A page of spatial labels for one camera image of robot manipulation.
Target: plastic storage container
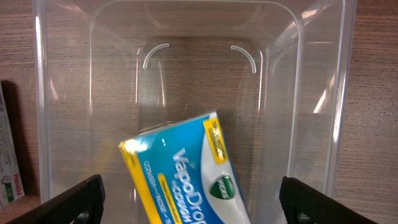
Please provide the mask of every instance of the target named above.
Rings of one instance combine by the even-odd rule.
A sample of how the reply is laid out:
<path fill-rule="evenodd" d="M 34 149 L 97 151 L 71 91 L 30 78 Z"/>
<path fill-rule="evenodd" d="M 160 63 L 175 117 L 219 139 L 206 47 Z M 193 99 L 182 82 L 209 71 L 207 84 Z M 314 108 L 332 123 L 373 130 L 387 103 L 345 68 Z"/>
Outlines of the plastic storage container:
<path fill-rule="evenodd" d="M 103 223 L 147 223 L 119 141 L 213 109 L 253 223 L 284 175 L 332 196 L 355 5 L 35 0 L 42 201 L 101 174 Z"/>

